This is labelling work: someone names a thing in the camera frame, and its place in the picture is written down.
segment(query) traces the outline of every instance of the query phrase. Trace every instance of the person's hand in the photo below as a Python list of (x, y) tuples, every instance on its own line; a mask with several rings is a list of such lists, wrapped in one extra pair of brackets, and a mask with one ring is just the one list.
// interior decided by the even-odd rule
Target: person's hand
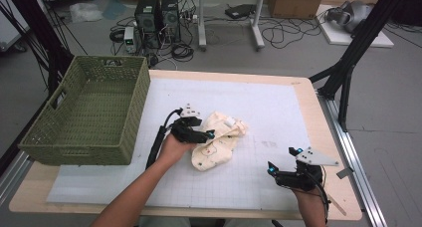
[(176, 163), (187, 150), (195, 147), (195, 145), (195, 143), (182, 143), (178, 141), (173, 134), (170, 133), (165, 138), (161, 146), (157, 161), (162, 162), (170, 167)]

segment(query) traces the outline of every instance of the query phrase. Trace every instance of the floor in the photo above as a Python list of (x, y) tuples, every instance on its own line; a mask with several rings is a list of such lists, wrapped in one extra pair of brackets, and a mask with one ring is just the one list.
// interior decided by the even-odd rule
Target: floor
[[(68, 0), (58, 3), (60, 11), (69, 4), (93, 2)], [(100, 10), (115, 8), (114, 0), (96, 0)], [(225, 7), (207, 8), (206, 14), (224, 17)], [(89, 55), (110, 55), (109, 28), (118, 20), (133, 15), (132, 8), (120, 9), (108, 19), (69, 24)], [(268, 42), (257, 52), (247, 23), (207, 23), (208, 47), (201, 52), (194, 34), (194, 58), (177, 62), (179, 71), (310, 77), (335, 64), (347, 47), (329, 45), (323, 36), (304, 36), (285, 49)], [(370, 48), (353, 73), (347, 126), (388, 226), (419, 226), (422, 222), (422, 156), (420, 115), (422, 104), (422, 53), (417, 47), (384, 30), (394, 48)], [(422, 46), (421, 33), (394, 32)], [(72, 53), (83, 51), (66, 32)], [(293, 39), (286, 34), (286, 39)], [(0, 55), (0, 154), (9, 147), (20, 130), (47, 96), (42, 76), (31, 52), (9, 51)], [(156, 69), (174, 70), (169, 61)], [(315, 88), (323, 85), (315, 83)], [(8, 210), (10, 197), (0, 206), (1, 226), (84, 226), (94, 215), (20, 214)], [(199, 225), (213, 220), (194, 219)], [(284, 226), (304, 226), (300, 221), (282, 221)], [(330, 221), (329, 226), (370, 226), (367, 217), (358, 222)]]

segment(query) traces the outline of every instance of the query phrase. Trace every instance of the black metal pole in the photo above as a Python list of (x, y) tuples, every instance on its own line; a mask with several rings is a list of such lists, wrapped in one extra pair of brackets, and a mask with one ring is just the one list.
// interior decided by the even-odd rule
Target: black metal pole
[(345, 123), (353, 69), (401, 2), (402, 0), (378, 0), (338, 63), (310, 77), (314, 83), (329, 76), (323, 87), (318, 89), (319, 94), (328, 100), (333, 100), (342, 86), (338, 121), (343, 131), (347, 131)]

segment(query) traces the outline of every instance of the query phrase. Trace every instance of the green plastic basket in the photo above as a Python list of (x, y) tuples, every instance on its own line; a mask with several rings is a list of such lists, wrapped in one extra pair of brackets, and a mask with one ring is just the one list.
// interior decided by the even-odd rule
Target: green plastic basket
[(150, 84), (142, 57), (75, 57), (19, 147), (49, 165), (130, 164)]

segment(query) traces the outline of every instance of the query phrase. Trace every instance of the person's arm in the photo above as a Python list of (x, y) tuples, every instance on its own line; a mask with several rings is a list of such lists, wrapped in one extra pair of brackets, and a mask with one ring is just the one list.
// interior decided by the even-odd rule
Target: person's arm
[(307, 227), (325, 227), (325, 210), (317, 189), (308, 192), (295, 190), (299, 211)]
[(157, 160), (103, 210), (92, 226), (133, 226), (158, 181), (193, 146), (169, 134)]

